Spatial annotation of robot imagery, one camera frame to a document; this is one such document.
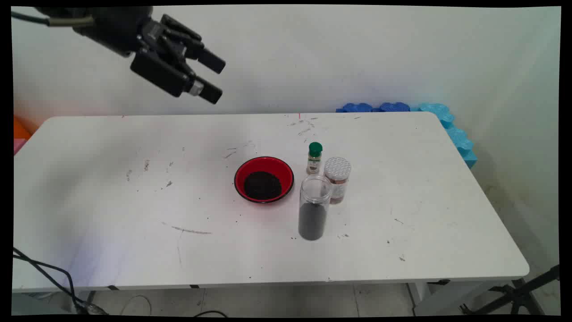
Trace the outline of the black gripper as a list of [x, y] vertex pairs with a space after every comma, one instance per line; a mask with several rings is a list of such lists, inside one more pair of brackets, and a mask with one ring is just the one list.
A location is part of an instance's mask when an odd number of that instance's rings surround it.
[[[211, 52], [202, 37], [189, 27], [164, 14], [160, 21], [151, 20], [153, 6], [126, 7], [36, 7], [51, 18], [80, 19], [91, 16], [90, 26], [73, 30], [107, 49], [128, 57], [135, 53], [131, 71], [173, 97], [183, 93], [216, 104], [223, 90], [200, 77], [186, 60], [196, 60], [219, 74], [226, 62]], [[137, 36], [147, 24], [147, 46], [141, 48]]]

